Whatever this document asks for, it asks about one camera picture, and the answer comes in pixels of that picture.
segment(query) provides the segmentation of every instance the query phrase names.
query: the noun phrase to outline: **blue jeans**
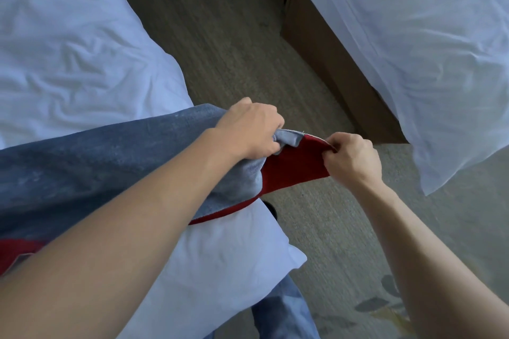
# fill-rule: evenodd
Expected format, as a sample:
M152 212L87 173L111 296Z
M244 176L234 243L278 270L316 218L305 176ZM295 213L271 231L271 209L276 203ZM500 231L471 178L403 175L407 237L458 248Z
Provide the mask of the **blue jeans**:
M289 275L251 311L260 339L320 339L308 305ZM214 333L204 339L214 339Z

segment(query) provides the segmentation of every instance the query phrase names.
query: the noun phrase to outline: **gray carpet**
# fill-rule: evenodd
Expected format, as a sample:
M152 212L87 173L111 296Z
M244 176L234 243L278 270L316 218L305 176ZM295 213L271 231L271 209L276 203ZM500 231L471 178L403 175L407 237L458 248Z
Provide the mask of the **gray carpet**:
M175 56L195 104L244 96L275 104L287 128L326 137L353 129L324 84L279 37L280 0L128 0L150 36ZM424 197L410 146L379 148L386 182L509 302L509 150ZM308 256L292 277L322 338L405 337L401 300L380 246L353 197L325 179L267 196L290 242ZM258 337L249 311L218 339Z

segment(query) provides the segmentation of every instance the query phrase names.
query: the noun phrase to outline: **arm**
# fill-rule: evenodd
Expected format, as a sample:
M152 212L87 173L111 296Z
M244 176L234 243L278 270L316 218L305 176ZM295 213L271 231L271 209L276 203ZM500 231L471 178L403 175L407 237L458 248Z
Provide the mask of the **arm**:
M0 337L115 338L181 233L243 158L279 150L273 106L244 98L178 156L79 222L0 283Z
M419 337L502 339L509 307L491 292L382 181L370 141L335 133L324 153L331 176L364 209Z

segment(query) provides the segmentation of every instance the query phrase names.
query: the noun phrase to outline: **blue fabric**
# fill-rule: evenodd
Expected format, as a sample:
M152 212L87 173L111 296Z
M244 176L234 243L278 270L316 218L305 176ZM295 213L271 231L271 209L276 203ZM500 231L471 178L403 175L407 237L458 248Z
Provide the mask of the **blue fabric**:
M320 339L308 304L289 275L251 311L260 339ZM214 339L214 333L204 339Z
M224 113L203 104L0 150L0 239L53 240L176 156ZM275 138L296 146L302 136L278 130ZM264 162L235 165L194 219L255 197Z

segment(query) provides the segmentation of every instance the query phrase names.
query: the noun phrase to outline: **person's left arm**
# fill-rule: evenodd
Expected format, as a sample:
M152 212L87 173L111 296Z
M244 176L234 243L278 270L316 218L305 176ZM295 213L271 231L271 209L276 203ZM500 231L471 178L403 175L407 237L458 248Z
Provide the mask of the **person's left arm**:
M210 191L243 158L269 156L284 121L244 98L178 156L0 282L0 337L115 338Z

